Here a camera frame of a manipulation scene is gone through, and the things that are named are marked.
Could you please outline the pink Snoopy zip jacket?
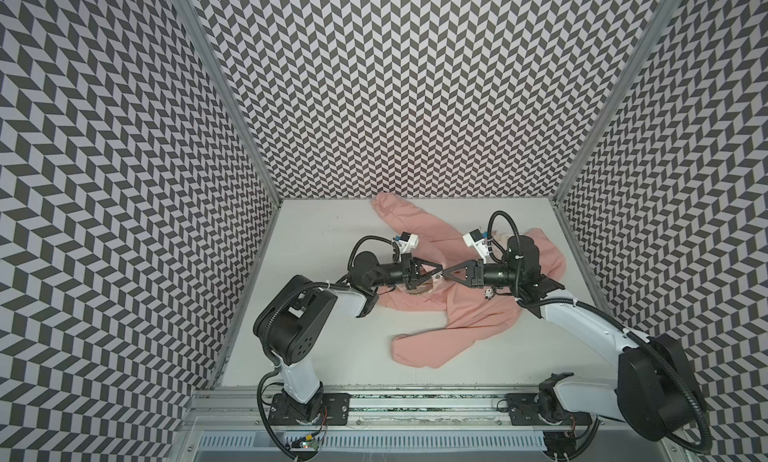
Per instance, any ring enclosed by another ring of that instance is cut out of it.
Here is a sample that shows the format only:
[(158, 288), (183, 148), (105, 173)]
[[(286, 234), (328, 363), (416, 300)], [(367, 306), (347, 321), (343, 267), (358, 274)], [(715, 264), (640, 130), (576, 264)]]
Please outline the pink Snoopy zip jacket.
[[(420, 237), (415, 251), (420, 258), (450, 267), (477, 256), (453, 226), (397, 195), (381, 193), (374, 197), (372, 207), (395, 232)], [(447, 316), (447, 325), (442, 329), (392, 340), (392, 359), (415, 368), (443, 366), (476, 341), (511, 328), (522, 314), (512, 296), (487, 299), (483, 289), (442, 280), (414, 293), (401, 288), (381, 293), (378, 304), (403, 312), (443, 312)]]

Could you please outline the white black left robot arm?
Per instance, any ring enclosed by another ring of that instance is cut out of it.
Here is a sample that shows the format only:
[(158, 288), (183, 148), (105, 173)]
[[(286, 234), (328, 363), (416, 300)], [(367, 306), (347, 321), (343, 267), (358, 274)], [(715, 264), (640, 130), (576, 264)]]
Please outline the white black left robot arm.
[(335, 282), (293, 276), (262, 310), (253, 325), (262, 351), (273, 363), (282, 388), (270, 401), (266, 420), (275, 425), (309, 425), (341, 408), (341, 396), (324, 393), (309, 354), (332, 315), (367, 316), (379, 289), (415, 290), (441, 274), (443, 266), (410, 253), (381, 263), (370, 251), (351, 257), (347, 273)]

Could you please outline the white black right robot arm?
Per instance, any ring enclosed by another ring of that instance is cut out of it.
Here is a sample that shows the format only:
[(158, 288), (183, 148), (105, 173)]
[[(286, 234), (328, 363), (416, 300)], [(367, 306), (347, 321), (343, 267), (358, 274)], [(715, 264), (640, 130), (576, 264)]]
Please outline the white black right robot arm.
[(559, 281), (544, 274), (540, 250), (527, 236), (516, 236), (501, 256), (478, 230), (463, 237), (477, 258), (443, 270), (442, 275), (469, 288), (509, 289), (520, 307), (555, 324), (586, 344), (611, 367), (605, 377), (554, 373), (541, 382), (536, 399), (539, 417), (550, 424), (570, 413), (628, 424), (651, 441), (673, 439), (693, 424), (699, 440), (689, 451), (711, 444), (706, 404), (679, 343), (630, 329), (597, 307), (580, 301)]

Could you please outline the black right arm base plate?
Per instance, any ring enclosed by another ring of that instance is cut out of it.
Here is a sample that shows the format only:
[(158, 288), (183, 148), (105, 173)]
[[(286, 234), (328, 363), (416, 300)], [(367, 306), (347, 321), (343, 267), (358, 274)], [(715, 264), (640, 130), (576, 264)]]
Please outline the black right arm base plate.
[(539, 413), (537, 395), (526, 392), (507, 393), (496, 404), (496, 410), (507, 415), (513, 426), (549, 426), (563, 428), (588, 427), (593, 417), (584, 412), (565, 412), (556, 415), (556, 420), (547, 420)]

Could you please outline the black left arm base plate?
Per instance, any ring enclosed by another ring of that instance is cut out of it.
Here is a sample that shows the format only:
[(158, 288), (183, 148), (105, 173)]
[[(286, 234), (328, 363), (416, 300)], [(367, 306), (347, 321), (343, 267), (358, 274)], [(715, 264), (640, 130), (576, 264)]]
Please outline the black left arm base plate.
[(349, 393), (317, 393), (307, 403), (300, 403), (281, 392), (272, 399), (268, 422), (278, 426), (345, 426), (350, 401)]

